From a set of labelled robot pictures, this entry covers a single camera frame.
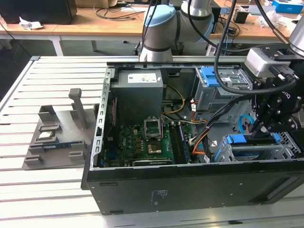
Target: wooden desk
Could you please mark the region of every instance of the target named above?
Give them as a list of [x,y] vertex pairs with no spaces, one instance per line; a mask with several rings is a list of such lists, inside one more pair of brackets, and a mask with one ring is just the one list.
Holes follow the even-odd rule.
[[[224,6],[225,0],[216,0],[216,2],[219,6],[226,7]],[[93,50],[96,51],[96,40],[139,41],[142,36],[143,13],[139,13],[138,17],[134,15],[136,19],[131,21],[110,21],[96,16],[92,8],[78,8],[77,10],[77,15],[71,25],[44,25],[43,29],[32,31],[24,30],[18,24],[6,25],[2,18],[0,21],[16,39],[51,40],[58,56],[63,56],[61,40],[90,40]],[[126,14],[129,12],[109,12],[107,16],[115,17]],[[269,27],[261,28],[253,24],[256,19],[255,16],[248,16],[245,24],[238,24],[241,33],[234,39],[235,43],[264,44],[279,41]],[[211,34],[209,39],[217,43],[222,30],[222,25],[218,24],[216,33]],[[286,37],[291,34],[287,28],[280,28],[280,30]],[[3,28],[0,28],[0,39],[11,39]]]
[[[98,12],[104,15],[105,10]],[[109,12],[107,17],[119,17],[131,12]],[[137,36],[142,35],[144,13],[132,15],[135,20],[111,21],[98,17],[92,8],[78,9],[77,16],[71,25],[57,25],[55,35],[75,36]]]

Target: orange wire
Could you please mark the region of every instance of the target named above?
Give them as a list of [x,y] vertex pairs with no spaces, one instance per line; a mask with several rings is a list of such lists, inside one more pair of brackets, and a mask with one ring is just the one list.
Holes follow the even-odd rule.
[[191,120],[192,120],[192,122],[194,122],[194,123],[199,123],[199,122],[200,122],[199,120],[195,120],[195,119],[194,119],[194,114],[195,114],[195,112],[193,112],[192,115],[191,115]]
[[209,131],[207,131],[199,140],[198,140],[198,142],[195,144],[195,147],[194,147],[194,149],[193,149],[193,154],[195,154],[195,153],[199,153],[198,151],[196,151],[196,149],[197,149],[197,147],[199,146],[199,143],[206,137],[206,135],[209,133]]

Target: blue box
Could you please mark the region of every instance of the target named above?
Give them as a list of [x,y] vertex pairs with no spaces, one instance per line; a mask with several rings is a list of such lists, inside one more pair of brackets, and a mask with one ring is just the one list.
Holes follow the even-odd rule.
[[299,14],[303,9],[302,4],[286,0],[274,0],[272,5],[276,6],[275,10],[277,13]]

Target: power supply label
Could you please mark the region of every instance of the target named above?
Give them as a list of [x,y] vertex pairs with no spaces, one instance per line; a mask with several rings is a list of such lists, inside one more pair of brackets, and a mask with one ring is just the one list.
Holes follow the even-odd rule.
[[157,83],[156,73],[129,74],[128,83]]

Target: black box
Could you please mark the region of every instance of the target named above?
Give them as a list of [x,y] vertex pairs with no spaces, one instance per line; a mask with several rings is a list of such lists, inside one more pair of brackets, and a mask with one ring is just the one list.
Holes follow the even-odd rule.
[[249,14],[248,11],[236,10],[234,17],[233,17],[233,21],[238,24],[244,24],[247,19],[248,14]]
[[21,17],[42,24],[71,24],[77,13],[75,0],[0,0],[0,14],[7,24]]

